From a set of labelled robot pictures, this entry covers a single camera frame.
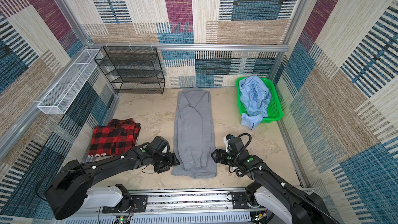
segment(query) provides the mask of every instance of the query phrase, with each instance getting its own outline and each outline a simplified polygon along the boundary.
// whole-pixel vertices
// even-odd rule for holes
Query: green plastic basket
[[[240,101],[240,90],[239,90],[239,81],[243,80],[246,77],[241,77],[236,80],[236,92],[238,93],[238,107],[239,107],[239,114],[247,113],[246,108]],[[265,83],[268,89],[271,91],[271,102],[267,107],[268,118],[263,118],[261,123],[271,123],[272,121],[278,121],[282,118],[283,112],[281,103],[279,102],[278,95],[276,94],[275,86],[273,85],[272,81],[267,78],[261,78],[261,80]]]

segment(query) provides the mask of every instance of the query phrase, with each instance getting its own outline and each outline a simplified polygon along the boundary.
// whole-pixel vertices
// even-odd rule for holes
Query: shirt collar
[[[134,120],[132,118],[126,120],[112,119],[107,127],[110,128],[110,132],[113,132],[115,129],[119,129],[122,132],[127,132],[127,130],[134,127]]]

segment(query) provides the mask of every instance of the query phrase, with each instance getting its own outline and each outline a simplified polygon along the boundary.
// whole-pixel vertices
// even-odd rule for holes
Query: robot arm
[[[240,138],[242,136],[249,137],[245,145]],[[250,155],[246,150],[250,141],[249,134],[244,133],[236,138],[228,135],[227,150],[217,149],[212,153],[216,163],[233,167],[238,177],[247,175],[254,180],[246,187],[249,207],[266,206],[288,224],[339,224],[330,216],[321,197],[296,189],[259,157]],[[91,186],[118,173],[150,164],[155,172],[165,172],[180,164],[176,155],[169,150],[168,142],[157,136],[151,143],[134,146],[120,156],[91,163],[79,163],[77,160],[68,162],[45,191],[55,218],[62,220],[80,208],[99,207],[104,202],[119,212],[128,211],[132,206],[132,198],[125,187],[116,185],[104,189]]]
[[[122,185],[111,186],[105,190],[90,187],[113,175],[150,164],[157,173],[168,171],[170,167],[180,164],[176,155],[169,150],[169,143],[157,136],[151,143],[134,146],[119,156],[91,163],[79,163],[77,160],[68,162],[45,191],[45,197],[55,218],[65,219],[82,205],[94,207],[100,196],[106,197],[107,200],[114,199],[108,201],[109,207],[117,205],[120,212],[128,210],[131,207],[131,196]]]
[[[243,145],[240,137],[248,136]],[[263,160],[250,155],[246,147],[250,144],[250,134],[238,137],[227,136],[227,150],[216,149],[212,158],[216,163],[233,167],[238,177],[247,175],[252,180],[246,187],[246,199],[249,207],[266,206],[275,215],[288,224],[338,224],[330,216],[325,203],[317,194],[311,195],[295,188],[272,171]]]

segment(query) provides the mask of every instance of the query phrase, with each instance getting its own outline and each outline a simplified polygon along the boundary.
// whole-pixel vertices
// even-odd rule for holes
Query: wire mesh shelf
[[[118,93],[163,94],[165,79],[156,48],[105,46],[95,62]]]
[[[65,114],[96,68],[94,58],[103,57],[99,51],[99,49],[84,50],[37,107],[45,114]]]

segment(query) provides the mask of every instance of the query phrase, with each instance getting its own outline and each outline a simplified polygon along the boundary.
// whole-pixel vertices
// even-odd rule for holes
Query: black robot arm
[[[241,138],[248,136],[249,141],[244,145]],[[228,140],[228,152],[216,149],[212,158],[216,163],[222,163],[233,167],[238,177],[247,175],[252,180],[246,187],[246,199],[250,207],[258,207],[262,202],[272,205],[280,205],[275,209],[275,214],[280,211],[280,218],[286,223],[293,224],[338,224],[330,216],[322,198],[316,193],[311,195],[297,189],[272,171],[268,165],[256,155],[250,155],[246,150],[251,141],[250,134],[244,133],[238,137],[231,134],[226,136]],[[286,215],[282,209],[290,212]]]
[[[108,177],[150,164],[157,173],[179,165],[176,155],[169,150],[169,143],[157,136],[151,143],[134,146],[122,155],[91,163],[79,163],[77,160],[68,162],[45,191],[45,197],[55,218],[62,220],[74,214],[87,197],[87,190]],[[117,187],[123,193],[126,192],[122,185]]]

